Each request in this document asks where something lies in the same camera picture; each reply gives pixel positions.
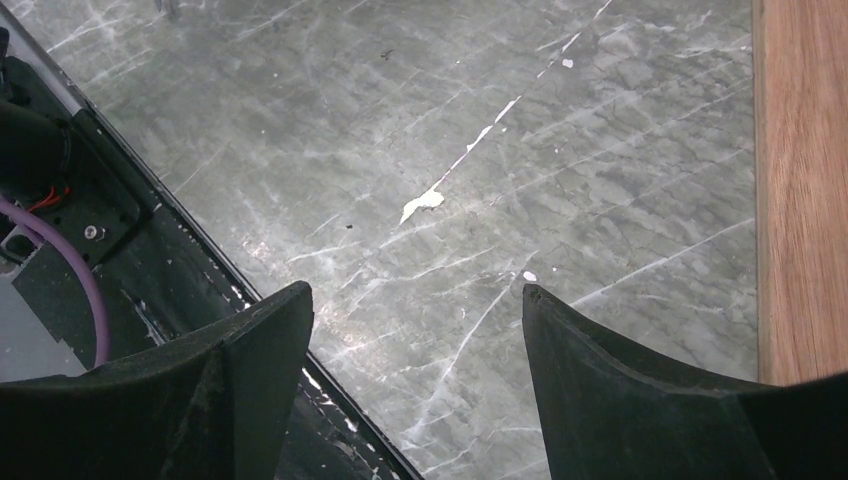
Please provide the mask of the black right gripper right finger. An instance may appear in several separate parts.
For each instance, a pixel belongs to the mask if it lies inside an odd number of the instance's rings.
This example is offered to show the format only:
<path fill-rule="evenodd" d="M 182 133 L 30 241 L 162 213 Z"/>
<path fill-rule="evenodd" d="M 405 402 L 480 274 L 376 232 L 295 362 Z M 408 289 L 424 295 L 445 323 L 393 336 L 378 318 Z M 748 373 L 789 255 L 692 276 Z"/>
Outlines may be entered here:
<path fill-rule="evenodd" d="M 660 354 L 536 284 L 522 325 L 555 479 L 843 479 L 847 377 L 788 387 Z"/>

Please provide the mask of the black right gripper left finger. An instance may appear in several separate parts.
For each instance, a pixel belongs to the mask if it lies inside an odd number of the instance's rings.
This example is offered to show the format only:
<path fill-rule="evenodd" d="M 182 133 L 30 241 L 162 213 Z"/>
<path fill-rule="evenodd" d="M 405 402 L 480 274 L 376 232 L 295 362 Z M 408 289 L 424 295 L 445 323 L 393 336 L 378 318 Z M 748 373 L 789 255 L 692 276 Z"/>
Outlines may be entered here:
<path fill-rule="evenodd" d="M 297 281 L 78 377 L 1 387 L 5 479 L 271 479 L 314 321 Z"/>

